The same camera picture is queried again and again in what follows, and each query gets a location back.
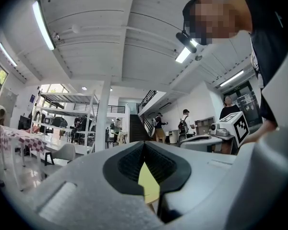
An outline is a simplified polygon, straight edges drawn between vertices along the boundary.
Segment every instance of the fluorescent light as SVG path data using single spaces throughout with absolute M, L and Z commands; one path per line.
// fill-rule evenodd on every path
M 41 11 L 41 8 L 39 6 L 39 2 L 38 1 L 33 3 L 33 12 L 34 12 L 35 19 L 36 19 L 36 22 L 38 24 L 38 27 L 40 29 L 40 32 L 42 33 L 48 48 L 50 50 L 54 50 L 54 45 L 53 45 L 52 40 L 51 40 L 51 38 L 50 38 L 50 36 L 48 34 L 46 25 L 45 25 L 44 20 L 43 20 L 42 11 Z
M 9 61 L 15 66 L 17 67 L 16 62 L 12 59 L 12 57 L 10 57 L 10 55 L 8 54 L 8 52 L 6 52 L 5 48 L 3 47 L 2 43 L 0 43 L 0 49 L 4 52 L 5 56 L 9 59 Z
M 198 43 L 193 38 L 190 42 L 194 45 L 194 47 L 196 47 L 198 45 Z
M 243 74 L 244 71 L 242 70 L 241 72 L 237 73 L 235 76 L 231 77 L 230 79 L 226 80 L 224 83 L 220 85 L 220 87 L 223 87 L 225 84 L 228 84 L 230 81 L 233 81 L 235 78 Z
M 178 55 L 176 58 L 176 61 L 179 63 L 182 63 L 190 54 L 190 50 L 188 50 L 186 47 L 183 49 L 183 51 Z

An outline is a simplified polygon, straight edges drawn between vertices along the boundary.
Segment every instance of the hair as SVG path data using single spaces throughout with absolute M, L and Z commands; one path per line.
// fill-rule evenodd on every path
M 224 96 L 224 98 L 223 98 L 223 103 L 224 103 L 225 106 L 227 106 L 227 104 L 225 103 L 226 97 L 229 97 L 229 98 L 231 99 L 231 97 L 230 97 L 229 95 L 225 95 L 225 96 Z
M 0 109 L 0 115 L 3 116 L 5 114 L 5 110 L 4 109 Z

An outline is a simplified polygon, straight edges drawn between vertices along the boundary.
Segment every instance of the stair railing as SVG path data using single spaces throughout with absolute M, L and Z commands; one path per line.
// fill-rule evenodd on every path
M 148 135 L 150 136 L 152 130 L 153 130 L 153 126 L 149 123 L 149 121 L 144 117 L 144 115 L 140 116 L 140 120 L 145 128 L 145 130 L 147 131 Z

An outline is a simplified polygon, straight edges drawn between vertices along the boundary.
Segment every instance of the black backpack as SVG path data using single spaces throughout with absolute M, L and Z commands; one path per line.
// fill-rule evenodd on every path
M 184 118 L 184 120 L 180 119 L 180 122 L 179 122 L 179 125 L 178 125 L 178 129 L 179 129 L 179 134 L 187 134 L 188 133 L 188 126 L 187 126 L 187 123 L 186 123 L 186 118 L 188 116 L 186 116 Z

